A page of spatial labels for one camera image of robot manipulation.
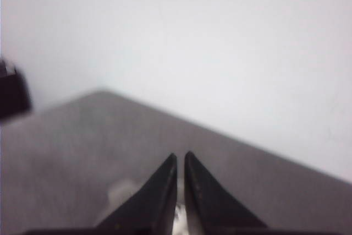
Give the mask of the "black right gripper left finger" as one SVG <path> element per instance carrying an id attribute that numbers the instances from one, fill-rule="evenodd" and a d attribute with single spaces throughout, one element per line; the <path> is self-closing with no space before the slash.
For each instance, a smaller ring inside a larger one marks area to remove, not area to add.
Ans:
<path id="1" fill-rule="evenodd" d="M 177 202 L 177 157 L 170 154 L 131 198 L 99 229 L 172 229 Z"/>

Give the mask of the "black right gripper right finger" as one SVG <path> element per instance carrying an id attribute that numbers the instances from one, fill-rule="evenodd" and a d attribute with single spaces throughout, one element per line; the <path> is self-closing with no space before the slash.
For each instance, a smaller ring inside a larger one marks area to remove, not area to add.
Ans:
<path id="1" fill-rule="evenodd" d="M 202 229 L 267 229 L 268 226 L 227 192 L 191 151 L 184 159 L 188 221 Z"/>

